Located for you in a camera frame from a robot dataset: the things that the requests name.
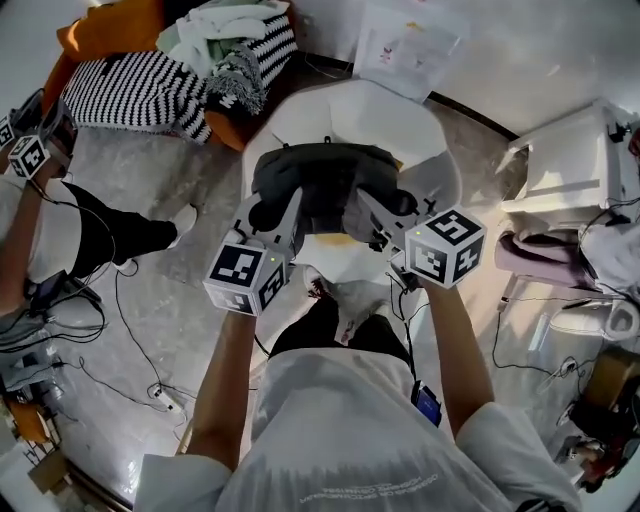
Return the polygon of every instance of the power strip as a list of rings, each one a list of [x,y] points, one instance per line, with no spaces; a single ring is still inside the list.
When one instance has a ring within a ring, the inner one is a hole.
[[[182,405],[180,405],[171,395],[169,395],[164,389],[162,389],[162,385],[155,384],[149,391],[152,397],[160,400],[160,402],[162,402],[162,404],[165,405],[166,408],[171,412],[182,414]]]

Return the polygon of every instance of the orange cushion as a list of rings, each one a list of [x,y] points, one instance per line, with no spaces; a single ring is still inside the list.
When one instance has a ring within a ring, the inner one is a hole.
[[[163,25],[162,0],[121,0],[90,8],[86,18],[58,30],[58,41],[75,61],[104,59],[155,50]]]

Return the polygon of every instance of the gray floor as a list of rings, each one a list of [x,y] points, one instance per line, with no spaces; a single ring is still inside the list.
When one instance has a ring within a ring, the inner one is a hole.
[[[522,175],[516,163],[495,176],[506,148],[500,135],[442,106],[430,108],[441,120],[462,171],[463,204],[489,228],[482,267],[461,286],[489,362],[496,305],[509,277],[492,263],[503,218],[497,205]],[[123,313],[161,379],[195,394],[223,318],[200,281],[239,201],[240,156],[224,148],[197,147],[175,138],[82,130],[71,170],[76,184],[112,207],[157,219],[170,218],[185,202],[198,207],[198,223],[178,248],[141,258],[137,275],[118,278]],[[90,345],[61,342],[56,347],[63,360],[77,364],[82,356],[94,377],[148,402],[145,390],[154,383],[155,375],[119,317],[114,284],[115,273],[110,269],[92,285],[109,314],[109,327],[102,337]],[[566,291],[535,284],[519,286],[516,292],[515,297],[568,296]],[[296,276],[280,302],[270,308],[270,315],[261,318],[259,335],[270,336],[288,322],[303,296]],[[500,330],[500,362],[523,362],[538,315],[557,308],[553,301],[511,306],[503,315]],[[439,393],[437,350],[428,314],[416,318],[413,331],[418,372]],[[582,361],[600,347],[599,338],[553,341],[560,347],[554,356],[558,361],[564,359],[565,352]],[[561,438],[555,422],[576,392],[575,375],[557,379],[544,389],[540,386],[544,378],[535,372],[493,367],[491,371],[498,399],[526,409],[553,451]],[[65,368],[58,383],[63,390],[56,392],[58,406],[68,416],[60,420],[65,453],[103,485],[133,500],[143,454],[172,454],[178,444],[176,435],[184,429],[184,417],[132,403],[72,368]],[[190,416],[191,400],[184,396],[182,400]]]

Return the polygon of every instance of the plug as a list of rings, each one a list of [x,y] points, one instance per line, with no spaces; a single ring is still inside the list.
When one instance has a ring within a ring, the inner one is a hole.
[[[162,384],[155,384],[151,389],[151,396],[160,400],[167,409],[176,414],[182,414],[183,408],[171,395],[169,395],[163,388]]]
[[[562,363],[562,366],[560,367],[560,373],[565,375],[570,372],[575,372],[576,368],[578,368],[578,363],[575,361],[575,359],[570,359],[569,361],[565,361],[564,363]]]

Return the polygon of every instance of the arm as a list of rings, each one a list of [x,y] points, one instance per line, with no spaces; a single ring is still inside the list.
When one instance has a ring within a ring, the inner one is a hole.
[[[198,392],[187,448],[187,453],[211,457],[232,471],[238,466],[247,416],[255,329],[255,317],[227,314]]]
[[[7,167],[9,167],[9,153],[11,153],[16,142],[17,141],[14,139],[10,144],[0,149],[0,174],[7,172]]]
[[[57,172],[58,166],[49,161],[36,175],[35,181],[44,190]],[[24,301],[24,281],[41,204],[38,192],[25,184],[13,223],[0,245],[0,316],[15,311]]]
[[[421,283],[431,303],[444,402],[455,437],[478,409],[494,401],[493,388],[458,290]]]

